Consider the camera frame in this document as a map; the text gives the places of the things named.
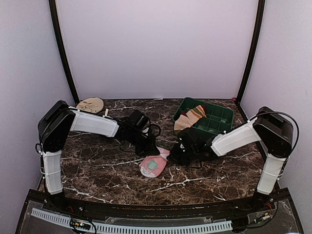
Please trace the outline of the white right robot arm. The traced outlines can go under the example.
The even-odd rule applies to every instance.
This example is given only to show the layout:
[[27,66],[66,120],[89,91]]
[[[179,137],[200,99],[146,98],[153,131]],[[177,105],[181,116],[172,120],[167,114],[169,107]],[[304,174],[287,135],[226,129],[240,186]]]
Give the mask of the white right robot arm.
[[249,200],[249,208],[258,212],[267,205],[267,195],[273,191],[297,146],[299,125],[292,116],[264,106],[255,116],[228,132],[207,138],[186,128],[177,137],[178,143],[170,150],[168,159],[181,166],[189,166],[193,160],[215,160],[243,146],[261,142],[267,150],[266,160],[257,194]]

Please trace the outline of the pink patterned sock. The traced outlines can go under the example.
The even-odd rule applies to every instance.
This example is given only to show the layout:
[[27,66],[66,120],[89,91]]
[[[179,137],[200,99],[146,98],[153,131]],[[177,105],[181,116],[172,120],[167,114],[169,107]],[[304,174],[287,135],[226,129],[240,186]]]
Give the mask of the pink patterned sock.
[[169,150],[158,147],[160,152],[157,156],[147,156],[140,164],[140,172],[147,178],[156,178],[164,170],[167,164],[167,157],[170,154]]

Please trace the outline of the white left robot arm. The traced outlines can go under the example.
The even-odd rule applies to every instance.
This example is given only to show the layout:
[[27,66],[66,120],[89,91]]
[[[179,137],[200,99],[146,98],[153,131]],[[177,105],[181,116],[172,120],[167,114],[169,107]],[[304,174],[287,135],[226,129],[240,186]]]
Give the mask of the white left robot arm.
[[52,196],[50,205],[63,213],[69,202],[59,193],[63,192],[60,158],[70,132],[102,135],[127,141],[135,148],[137,156],[157,156],[156,135],[150,119],[139,110],[121,119],[99,116],[57,101],[38,123],[38,153],[41,154],[46,190]]

